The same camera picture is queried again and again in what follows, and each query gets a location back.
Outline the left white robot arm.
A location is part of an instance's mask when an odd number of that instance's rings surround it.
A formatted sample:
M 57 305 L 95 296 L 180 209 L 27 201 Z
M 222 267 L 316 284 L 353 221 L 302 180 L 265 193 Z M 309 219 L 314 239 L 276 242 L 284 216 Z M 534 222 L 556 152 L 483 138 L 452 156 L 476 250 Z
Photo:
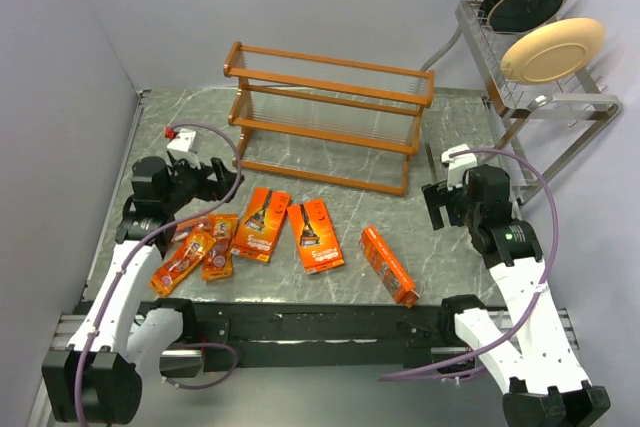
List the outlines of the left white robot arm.
M 204 164 L 150 156 L 133 164 L 132 192 L 104 282 L 65 347 L 50 348 L 42 364 L 56 421 L 130 423 L 144 381 L 161 373 L 162 354 L 171 347 L 197 347 L 199 325 L 189 300 L 157 300 L 141 324 L 135 319 L 180 223 L 177 212 L 194 199 L 220 207 L 234 198 L 243 180 L 240 171 L 228 170 L 216 157 Z

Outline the orange razor box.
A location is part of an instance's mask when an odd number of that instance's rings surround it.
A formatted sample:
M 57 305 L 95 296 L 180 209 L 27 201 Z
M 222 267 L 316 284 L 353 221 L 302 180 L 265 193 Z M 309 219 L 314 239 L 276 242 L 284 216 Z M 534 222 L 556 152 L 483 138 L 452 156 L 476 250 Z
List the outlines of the orange razor box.
M 287 208 L 287 216 L 307 275 L 345 264 L 329 212 L 322 199 L 293 204 Z
M 416 283 L 373 225 L 363 230 L 359 246 L 394 302 L 407 308 L 413 307 L 419 300 Z
M 267 263 L 277 245 L 291 196 L 264 187 L 254 189 L 245 215 L 238 224 L 231 253 Z

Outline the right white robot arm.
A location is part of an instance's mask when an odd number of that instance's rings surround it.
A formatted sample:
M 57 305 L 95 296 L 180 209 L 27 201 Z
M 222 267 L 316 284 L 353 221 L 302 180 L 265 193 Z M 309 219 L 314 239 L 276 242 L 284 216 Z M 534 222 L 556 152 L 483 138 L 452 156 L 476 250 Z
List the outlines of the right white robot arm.
M 502 392 L 508 425 L 594 425 L 611 407 L 608 392 L 591 382 L 574 354 L 543 278 L 537 235 L 513 212 L 507 172 L 481 165 L 468 169 L 458 187 L 430 184 L 422 192 L 434 228 L 467 228 L 517 330 L 503 340 L 479 298 L 459 295 L 441 303 L 439 337 L 480 353 Z

